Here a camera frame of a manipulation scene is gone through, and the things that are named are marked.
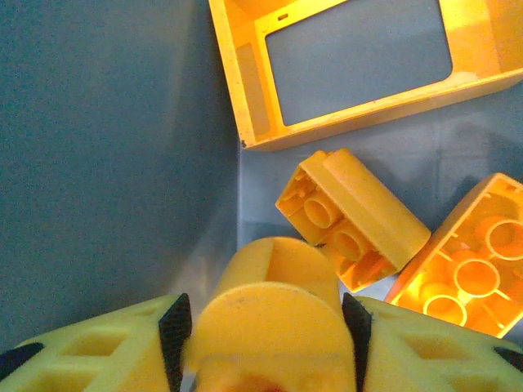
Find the large yellow lego block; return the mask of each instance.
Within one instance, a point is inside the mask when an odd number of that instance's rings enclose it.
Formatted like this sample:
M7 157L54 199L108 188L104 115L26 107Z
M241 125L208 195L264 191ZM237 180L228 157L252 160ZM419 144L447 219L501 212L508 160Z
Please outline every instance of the large yellow lego block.
M521 355L517 345L381 301L356 299L373 316L365 392L523 390L523 372L496 352Z
M285 124L266 37L345 1L209 0L244 147L284 149L484 96L523 80L522 1L440 0L453 64L447 79Z
M387 301L493 336L523 317L523 185L484 179L405 268Z
M353 292L400 271L431 235L346 149L301 162L276 207Z
M186 347L198 392L355 392L353 344L332 266L293 238L229 263Z
M43 348L0 382L0 392L179 390L190 334L187 296L163 296L25 341Z

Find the yellow rectangular frame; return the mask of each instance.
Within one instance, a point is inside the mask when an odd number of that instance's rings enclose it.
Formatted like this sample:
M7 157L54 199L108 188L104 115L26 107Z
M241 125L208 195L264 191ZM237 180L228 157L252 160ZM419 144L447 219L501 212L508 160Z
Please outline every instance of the yellow rectangular frame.
M285 125L266 36L350 0L209 0L239 138L274 151L501 91L523 80L523 1L440 0L447 79Z

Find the black rubber pad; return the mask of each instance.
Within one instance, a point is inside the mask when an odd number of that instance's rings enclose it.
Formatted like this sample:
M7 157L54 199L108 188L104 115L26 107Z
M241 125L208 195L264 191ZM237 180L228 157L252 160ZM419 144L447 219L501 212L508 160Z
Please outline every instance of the black rubber pad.
M348 326L354 342L356 390L363 392L373 318L363 305L348 292L343 294L342 311L345 324Z
M13 373L43 349L42 343L29 343L0 354L0 381Z
M523 373L523 354L504 347L494 347L494 351L499 354L499 356L505 359L513 367L518 369Z
M189 296L182 294L158 321L163 362L171 392L180 392L183 364L181 350L192 331Z

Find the gray surface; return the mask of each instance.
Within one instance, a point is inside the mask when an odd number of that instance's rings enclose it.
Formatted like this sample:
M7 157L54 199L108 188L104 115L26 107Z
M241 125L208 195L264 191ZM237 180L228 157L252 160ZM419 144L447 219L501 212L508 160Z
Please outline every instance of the gray surface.
M207 1L0 12L0 351L169 290L200 309L238 162Z
M287 125L452 70L438 0L350 0L271 34L267 46Z
M423 12L434 3L411 0L363 4L362 0L355 0L343 5L345 20L352 22L346 26L341 17L337 19L329 11L330 16L320 14L312 18L315 20L306 20L270 36L270 52L276 55L271 61L287 122L348 107L361 97L368 100L394 90L404 91L422 80L438 80L445 75L448 59L440 57L445 45L442 47L439 41L443 34L439 12L433 8ZM394 17L398 17L399 24L391 22ZM304 31L307 25L312 32ZM345 42L343 31L347 31ZM333 32L336 32L333 41L323 39L322 34L329 37ZM367 38L370 46L357 50ZM379 47L387 50L375 52ZM350 69L341 75L343 69L336 54L346 60L350 57L346 51L353 49L357 59L352 64L369 67L358 73ZM435 54L437 59L430 67L427 59ZM405 59L411 61L411 66L398 68ZM390 74L396 77L387 79ZM345 90L347 85L351 86L349 91ZM299 237L275 209L275 200L303 159L318 149L334 151L342 147L359 157L434 231L467 191L484 177L504 172L523 181L521 108L523 83L477 100L273 154L242 151L239 246L268 235ZM359 295L383 299L394 280L394 277L385 279ZM523 323L506 338L523 345Z

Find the yellow toy block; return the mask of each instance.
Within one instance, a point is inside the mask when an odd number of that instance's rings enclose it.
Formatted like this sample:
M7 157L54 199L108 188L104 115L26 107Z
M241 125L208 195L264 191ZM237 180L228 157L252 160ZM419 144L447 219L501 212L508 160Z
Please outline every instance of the yellow toy block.
M285 124L266 37L322 11L335 10L345 1L209 0L244 147L285 149L485 96L523 80L523 2L440 0L453 64L450 76L393 96Z
M185 354L196 392L523 387L517 345L369 298L345 294L340 305L331 265L291 238L264 238L234 256Z
M0 378L0 392L178 391L181 348L190 329L187 295L69 325L5 353L2 368L37 347Z
M431 235L346 149L301 162L276 207L352 292L400 271Z
M261 239L235 255L186 358L197 392L355 392L336 275L318 250L293 238Z
M387 301L489 335L523 317L523 185L484 179L405 268Z

